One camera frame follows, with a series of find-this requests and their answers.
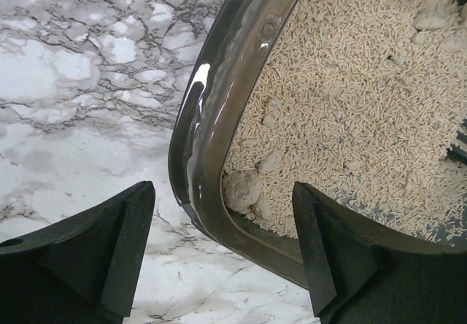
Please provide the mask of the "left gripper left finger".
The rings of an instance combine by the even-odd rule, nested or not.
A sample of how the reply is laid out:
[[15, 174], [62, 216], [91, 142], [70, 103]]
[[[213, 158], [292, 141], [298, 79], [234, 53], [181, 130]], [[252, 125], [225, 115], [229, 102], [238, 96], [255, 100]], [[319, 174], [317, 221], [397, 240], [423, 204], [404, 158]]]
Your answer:
[[122, 323], [155, 206], [143, 181], [103, 203], [1, 243], [2, 323]]

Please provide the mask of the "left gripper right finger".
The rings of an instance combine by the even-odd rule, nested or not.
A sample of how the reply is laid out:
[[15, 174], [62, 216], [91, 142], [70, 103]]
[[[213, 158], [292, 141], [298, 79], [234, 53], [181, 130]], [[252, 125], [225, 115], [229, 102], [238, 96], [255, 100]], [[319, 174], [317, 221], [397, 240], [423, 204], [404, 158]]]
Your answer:
[[466, 251], [397, 232], [311, 185], [293, 214], [314, 315], [322, 323], [464, 323]]

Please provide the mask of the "black litter scoop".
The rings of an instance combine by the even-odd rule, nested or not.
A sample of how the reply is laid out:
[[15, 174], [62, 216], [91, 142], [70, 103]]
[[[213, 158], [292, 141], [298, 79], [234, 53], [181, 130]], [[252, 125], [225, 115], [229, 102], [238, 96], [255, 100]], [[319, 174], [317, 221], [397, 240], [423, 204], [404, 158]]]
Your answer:
[[466, 119], [464, 119], [456, 131], [454, 142], [447, 150], [447, 157], [452, 161], [467, 165], [466, 144]]

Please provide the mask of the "dark grey litter box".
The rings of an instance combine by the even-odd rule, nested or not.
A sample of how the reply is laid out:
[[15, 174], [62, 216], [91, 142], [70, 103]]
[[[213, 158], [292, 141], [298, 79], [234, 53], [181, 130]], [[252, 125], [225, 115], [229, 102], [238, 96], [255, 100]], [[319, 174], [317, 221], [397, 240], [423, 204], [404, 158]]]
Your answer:
[[298, 0], [225, 0], [190, 76], [169, 146], [169, 179], [193, 225], [254, 264], [306, 287], [298, 241], [223, 203], [222, 171], [244, 107]]

